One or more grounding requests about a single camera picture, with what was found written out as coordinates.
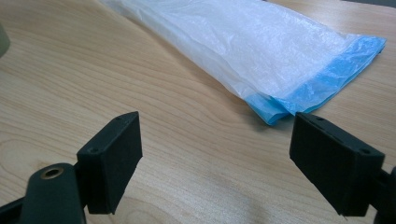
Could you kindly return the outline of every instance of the wooden table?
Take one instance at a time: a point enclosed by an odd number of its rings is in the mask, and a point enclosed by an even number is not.
[[[315,114],[396,165],[396,9],[275,0],[383,52]],[[115,216],[89,223],[372,223],[339,217],[289,158],[293,118],[267,126],[154,33],[94,0],[0,0],[0,204],[36,170],[74,164],[119,114],[139,111],[144,158]]]

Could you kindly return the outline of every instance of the white plastic bag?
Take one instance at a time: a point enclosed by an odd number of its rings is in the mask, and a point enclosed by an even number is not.
[[[268,124],[312,111],[385,47],[261,0],[101,0],[143,22]]]

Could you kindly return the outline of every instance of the black clamp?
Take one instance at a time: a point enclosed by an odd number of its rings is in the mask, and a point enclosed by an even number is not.
[[[383,171],[384,153],[326,119],[297,113],[290,158],[339,215],[364,217],[369,204],[375,223],[396,223],[396,168]]]
[[[91,214],[115,213],[142,158],[137,112],[111,120],[77,154],[34,173],[24,198],[0,207],[0,223],[86,223]]]

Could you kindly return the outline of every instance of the gray object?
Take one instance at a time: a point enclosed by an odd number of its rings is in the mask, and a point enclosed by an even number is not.
[[[6,53],[9,47],[9,39],[6,34],[6,31],[3,29],[3,26],[0,23],[0,57]]]

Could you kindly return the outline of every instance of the folded plastic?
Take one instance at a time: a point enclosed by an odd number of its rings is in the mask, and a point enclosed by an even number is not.
[[[101,0],[140,21],[268,124],[330,100],[385,47],[261,0]]]

